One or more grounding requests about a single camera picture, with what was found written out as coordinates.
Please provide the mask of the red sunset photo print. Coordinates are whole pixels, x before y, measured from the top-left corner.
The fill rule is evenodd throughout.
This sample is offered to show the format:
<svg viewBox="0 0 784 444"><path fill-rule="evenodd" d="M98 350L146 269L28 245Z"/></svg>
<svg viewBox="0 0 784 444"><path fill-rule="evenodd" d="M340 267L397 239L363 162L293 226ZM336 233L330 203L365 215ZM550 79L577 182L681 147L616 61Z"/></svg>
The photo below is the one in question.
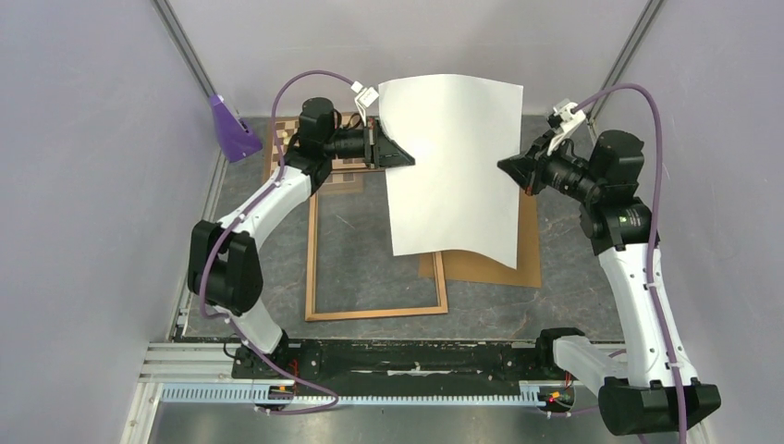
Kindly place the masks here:
<svg viewBox="0 0 784 444"><path fill-rule="evenodd" d="M385 135L415 160L386 171L393 254L460 250L516 267L520 188L497 163L521 150L522 86L437 74L379 92Z"/></svg>

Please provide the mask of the brown cardboard backing board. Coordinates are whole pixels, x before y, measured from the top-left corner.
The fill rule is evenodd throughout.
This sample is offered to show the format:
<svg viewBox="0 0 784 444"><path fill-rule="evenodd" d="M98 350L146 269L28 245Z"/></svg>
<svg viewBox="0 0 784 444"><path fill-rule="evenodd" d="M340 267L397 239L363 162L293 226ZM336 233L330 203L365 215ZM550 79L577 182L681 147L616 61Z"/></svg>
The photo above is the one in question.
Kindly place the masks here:
<svg viewBox="0 0 784 444"><path fill-rule="evenodd" d="M510 268L491 258L467 251L441 253L445 279L539 289L542 287L536 199L520 194L517 265Z"/></svg>

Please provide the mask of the wooden picture frame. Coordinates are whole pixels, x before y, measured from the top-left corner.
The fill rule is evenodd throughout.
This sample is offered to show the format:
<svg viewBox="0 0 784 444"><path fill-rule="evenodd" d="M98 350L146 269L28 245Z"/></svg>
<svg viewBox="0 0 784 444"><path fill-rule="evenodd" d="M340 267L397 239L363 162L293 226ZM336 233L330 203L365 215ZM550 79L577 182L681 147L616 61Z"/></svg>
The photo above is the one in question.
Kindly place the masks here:
<svg viewBox="0 0 784 444"><path fill-rule="evenodd" d="M338 175L339 177L352 175L354 180L347 180L345 178L328 179L325 184L326 189L331 192L347 193L351 186L361 182L361 176L363 174L375 172L379 172L379 169L360 166L358 161L334 161L333 175ZM319 196L315 194L309 199L304 308L304 320L306 322L348 321L418 315L445 315L448 313L447 283L444 259L441 252L429 254L435 283L436 304L434 306L318 313L316 310L318 206Z"/></svg>

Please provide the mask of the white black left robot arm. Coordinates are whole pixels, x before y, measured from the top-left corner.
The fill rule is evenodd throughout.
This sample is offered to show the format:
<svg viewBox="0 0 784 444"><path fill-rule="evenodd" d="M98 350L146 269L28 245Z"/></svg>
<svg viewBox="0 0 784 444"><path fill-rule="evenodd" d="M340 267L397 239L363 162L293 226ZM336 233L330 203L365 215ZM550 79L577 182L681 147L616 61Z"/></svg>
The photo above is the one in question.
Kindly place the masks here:
<svg viewBox="0 0 784 444"><path fill-rule="evenodd" d="M359 159L367 167L411 167L415 158L382 127L379 118L357 127L339 125L339 113L324 97L302 105L298 127L270 178L243 205L217 222L199 221L190 238L187 285L198 295L202 314L231 325L255 352L266 376L284 375L288 350L279 346L284 330L272 319L261 295L259 251L276 227L324 185L337 159Z"/></svg>

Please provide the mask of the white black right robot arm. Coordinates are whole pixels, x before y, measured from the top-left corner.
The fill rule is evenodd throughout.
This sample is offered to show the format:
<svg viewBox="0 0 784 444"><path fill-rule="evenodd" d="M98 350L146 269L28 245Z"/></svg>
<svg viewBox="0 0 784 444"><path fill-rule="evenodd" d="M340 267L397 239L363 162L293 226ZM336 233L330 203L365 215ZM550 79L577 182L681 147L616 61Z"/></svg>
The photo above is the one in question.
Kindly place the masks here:
<svg viewBox="0 0 784 444"><path fill-rule="evenodd" d="M721 398L717 386L700 379L673 326L654 214L637 196L643 164L639 138L607 130L589 158L548 131L497 165L529 196L549 188L579 204L581 229L613 292L626 345L618 361L576 327L548 328L535 342L536 370L581 381L613 435L685 435Z"/></svg>

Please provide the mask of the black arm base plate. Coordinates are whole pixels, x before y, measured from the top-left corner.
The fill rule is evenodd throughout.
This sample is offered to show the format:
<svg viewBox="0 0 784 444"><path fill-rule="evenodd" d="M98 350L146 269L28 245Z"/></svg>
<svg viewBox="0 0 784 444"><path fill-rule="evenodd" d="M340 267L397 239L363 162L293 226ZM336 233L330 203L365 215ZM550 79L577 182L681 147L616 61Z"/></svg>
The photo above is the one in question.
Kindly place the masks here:
<svg viewBox="0 0 784 444"><path fill-rule="evenodd" d="M269 357L318 384L344 375L491 376L494 380L574 381L531 341L291 339Z"/></svg>

